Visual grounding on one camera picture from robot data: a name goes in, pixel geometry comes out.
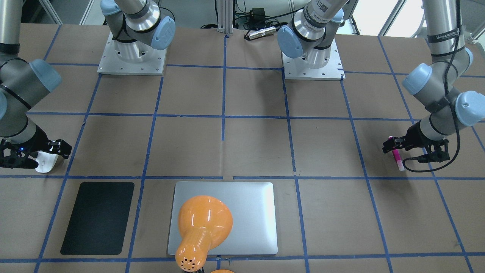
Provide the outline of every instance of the pink marker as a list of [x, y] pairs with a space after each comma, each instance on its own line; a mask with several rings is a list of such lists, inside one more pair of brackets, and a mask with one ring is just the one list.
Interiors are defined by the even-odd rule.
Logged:
[[392, 155], [394, 156], [394, 160], [396, 160], [397, 167], [400, 171], [404, 171], [403, 161], [401, 160], [401, 156], [399, 155], [399, 151], [397, 149], [392, 150]]

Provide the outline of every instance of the robot mounting base plate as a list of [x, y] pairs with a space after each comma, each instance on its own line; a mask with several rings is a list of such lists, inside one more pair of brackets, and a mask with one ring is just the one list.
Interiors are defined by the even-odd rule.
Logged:
[[291, 59], [282, 53], [285, 79], [319, 81], [340, 81], [342, 78], [345, 79], [342, 61], [340, 60], [335, 40], [332, 42], [331, 52], [328, 63], [324, 67], [317, 69], [308, 68], [307, 62], [302, 57]]
[[97, 72], [107, 75], [163, 76], [167, 49], [156, 50], [150, 48], [150, 51], [149, 58], [142, 62], [125, 62], [117, 55], [113, 34], [110, 33]]

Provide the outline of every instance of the aluminum base plate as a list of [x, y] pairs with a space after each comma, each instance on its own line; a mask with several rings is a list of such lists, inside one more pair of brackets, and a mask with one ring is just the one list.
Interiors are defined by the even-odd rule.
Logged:
[[278, 252], [275, 198], [269, 182], [178, 182], [175, 186], [168, 253], [175, 255], [182, 238], [178, 212], [197, 195], [221, 200], [231, 211], [233, 227], [227, 239], [210, 255], [274, 255]]
[[152, 50], [153, 52], [150, 53], [152, 55], [144, 62], [125, 62], [116, 54], [113, 43], [113, 34], [110, 33], [106, 46], [104, 47], [103, 56], [99, 62], [99, 67], [97, 68], [97, 72], [107, 75], [163, 76], [167, 49]]
[[285, 79], [287, 80], [320, 80], [320, 81], [339, 81], [345, 79], [342, 61], [335, 40], [331, 45], [332, 54], [326, 66], [318, 69], [307, 67], [307, 63], [301, 57], [291, 59], [284, 53], [283, 65], [285, 68]]

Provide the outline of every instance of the orange lamp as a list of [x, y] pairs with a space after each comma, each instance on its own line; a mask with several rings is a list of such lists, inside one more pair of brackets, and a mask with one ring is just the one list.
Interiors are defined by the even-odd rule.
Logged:
[[231, 229], [231, 212], [219, 199], [199, 195], [187, 200], [178, 213], [178, 231], [182, 236], [175, 254], [178, 266], [186, 272], [200, 270], [209, 250], [220, 245]]

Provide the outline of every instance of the label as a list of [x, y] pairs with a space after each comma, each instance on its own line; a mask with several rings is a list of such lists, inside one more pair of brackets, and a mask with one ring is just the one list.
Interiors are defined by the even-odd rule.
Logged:
[[316, 0], [316, 4], [318, 8], [323, 12], [327, 12], [327, 10], [332, 6], [328, 1], [326, 0]]
[[459, 35], [460, 35], [460, 29], [456, 28], [454, 30], [450, 30], [448, 32], [441, 33], [441, 34], [438, 34], [438, 35], [428, 35], [428, 41], [430, 43], [439, 43], [439, 42], [443, 42], [443, 41], [446, 41], [446, 40], [456, 38]]
[[317, 21], [317, 22], [319, 22], [319, 23], [321, 23], [321, 24], [325, 24], [325, 23], [328, 23], [328, 22], [330, 21], [330, 20], [327, 20], [327, 19], [325, 19], [325, 18], [323, 18], [323, 17], [319, 16], [319, 15], [318, 15], [316, 12], [312, 12], [312, 13], [310, 14], [310, 17], [311, 17], [313, 20], [315, 20], [315, 21]]

